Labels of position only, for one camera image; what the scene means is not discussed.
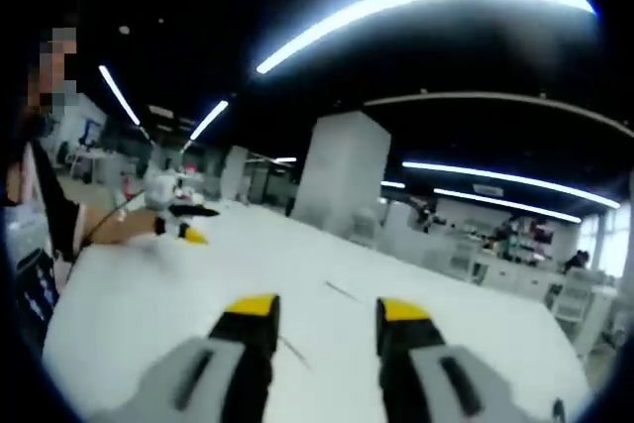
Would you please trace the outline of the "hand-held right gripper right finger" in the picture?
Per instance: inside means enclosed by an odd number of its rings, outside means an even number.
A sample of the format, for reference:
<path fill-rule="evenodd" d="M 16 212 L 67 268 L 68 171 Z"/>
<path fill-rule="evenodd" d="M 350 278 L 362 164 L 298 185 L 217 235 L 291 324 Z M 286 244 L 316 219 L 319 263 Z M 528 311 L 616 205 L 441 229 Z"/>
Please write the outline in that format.
<path fill-rule="evenodd" d="M 401 299 L 375 306 L 378 384 L 389 422 L 528 422 L 506 379 L 446 342 L 431 315 Z"/>

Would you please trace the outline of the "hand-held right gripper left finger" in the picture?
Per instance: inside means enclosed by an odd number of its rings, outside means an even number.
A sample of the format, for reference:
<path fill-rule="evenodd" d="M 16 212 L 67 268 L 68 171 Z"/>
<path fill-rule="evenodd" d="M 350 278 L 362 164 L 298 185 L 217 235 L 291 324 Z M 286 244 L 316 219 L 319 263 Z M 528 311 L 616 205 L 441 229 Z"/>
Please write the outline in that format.
<path fill-rule="evenodd" d="M 261 422 L 273 380 L 280 297 L 242 297 L 209 334 L 166 353 L 135 394 L 93 422 Z"/>

